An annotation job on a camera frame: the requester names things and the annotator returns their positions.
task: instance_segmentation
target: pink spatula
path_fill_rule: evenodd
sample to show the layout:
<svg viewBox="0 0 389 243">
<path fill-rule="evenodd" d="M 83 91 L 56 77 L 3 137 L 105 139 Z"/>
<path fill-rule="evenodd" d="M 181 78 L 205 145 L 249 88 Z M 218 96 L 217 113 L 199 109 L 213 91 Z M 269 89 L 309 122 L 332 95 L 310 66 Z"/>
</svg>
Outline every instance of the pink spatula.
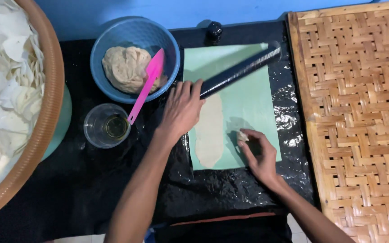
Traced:
<svg viewBox="0 0 389 243">
<path fill-rule="evenodd" d="M 138 99 L 136 100 L 133 109 L 131 109 L 130 115 L 128 116 L 128 122 L 133 125 L 134 120 L 138 117 L 140 108 L 142 108 L 145 100 L 149 94 L 149 91 L 153 87 L 154 81 L 161 76 L 163 73 L 163 65 L 165 62 L 165 51 L 161 48 L 157 54 L 149 61 L 147 67 L 148 80 L 140 92 Z"/>
</svg>

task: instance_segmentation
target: hand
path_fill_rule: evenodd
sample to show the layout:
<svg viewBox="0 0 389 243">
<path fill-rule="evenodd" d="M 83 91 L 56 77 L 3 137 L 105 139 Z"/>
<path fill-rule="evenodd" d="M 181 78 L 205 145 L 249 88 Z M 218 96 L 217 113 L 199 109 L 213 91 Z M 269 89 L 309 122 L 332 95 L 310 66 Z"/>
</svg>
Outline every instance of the hand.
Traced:
<svg viewBox="0 0 389 243">
<path fill-rule="evenodd" d="M 202 83 L 201 79 L 194 84 L 191 81 L 178 82 L 176 88 L 170 90 L 159 129 L 175 143 L 199 121 L 205 103 L 200 99 Z"/>
<path fill-rule="evenodd" d="M 284 181 L 281 175 L 276 174 L 275 164 L 277 150 L 268 141 L 265 134 L 251 129 L 241 129 L 241 131 L 249 136 L 250 139 L 258 139 L 261 145 L 261 155 L 254 156 L 249 146 L 243 142 L 238 141 L 238 145 L 245 154 L 251 171 L 265 184 L 270 190 L 279 190 L 281 183 Z"/>
</svg>

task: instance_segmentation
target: clear plastic cup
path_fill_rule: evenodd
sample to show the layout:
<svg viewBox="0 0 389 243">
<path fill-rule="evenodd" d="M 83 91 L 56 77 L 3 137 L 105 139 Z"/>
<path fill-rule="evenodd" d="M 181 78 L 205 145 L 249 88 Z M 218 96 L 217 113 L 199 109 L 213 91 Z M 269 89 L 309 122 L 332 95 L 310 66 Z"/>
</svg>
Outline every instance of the clear plastic cup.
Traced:
<svg viewBox="0 0 389 243">
<path fill-rule="evenodd" d="M 115 147 L 130 133 L 125 110 L 115 104 L 105 103 L 92 108 L 84 121 L 84 133 L 97 148 Z"/>
</svg>

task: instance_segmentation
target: blue bowl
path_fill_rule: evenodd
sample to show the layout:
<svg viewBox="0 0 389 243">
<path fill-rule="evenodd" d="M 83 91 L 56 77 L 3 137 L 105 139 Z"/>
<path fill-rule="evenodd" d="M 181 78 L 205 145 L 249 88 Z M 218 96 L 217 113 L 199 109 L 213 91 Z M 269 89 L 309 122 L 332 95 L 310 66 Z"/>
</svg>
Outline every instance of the blue bowl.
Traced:
<svg viewBox="0 0 389 243">
<path fill-rule="evenodd" d="M 94 81 L 105 95 L 116 102 L 134 104 L 138 94 L 129 94 L 116 89 L 106 78 L 102 59 L 111 47 L 136 46 L 143 48 L 153 57 L 160 48 L 165 50 L 164 73 L 168 77 L 167 83 L 158 91 L 148 95 L 145 102 L 151 101 L 163 94 L 176 78 L 180 55 L 178 44 L 172 34 L 158 23 L 145 18 L 122 20 L 111 27 L 95 41 L 89 65 Z"/>
</svg>

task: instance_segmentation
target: person's left hand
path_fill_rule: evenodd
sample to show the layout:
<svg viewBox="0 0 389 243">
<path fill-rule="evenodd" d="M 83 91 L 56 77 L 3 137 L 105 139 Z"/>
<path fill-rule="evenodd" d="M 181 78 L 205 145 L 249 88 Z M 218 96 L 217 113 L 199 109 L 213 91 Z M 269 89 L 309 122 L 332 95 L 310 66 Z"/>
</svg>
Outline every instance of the person's left hand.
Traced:
<svg viewBox="0 0 389 243">
<path fill-rule="evenodd" d="M 194 84 L 191 81 L 178 82 L 176 88 L 170 90 L 158 129 L 168 134 L 175 143 L 199 121 L 199 113 L 205 103 L 204 99 L 200 99 L 202 83 L 201 79 Z"/>
</svg>

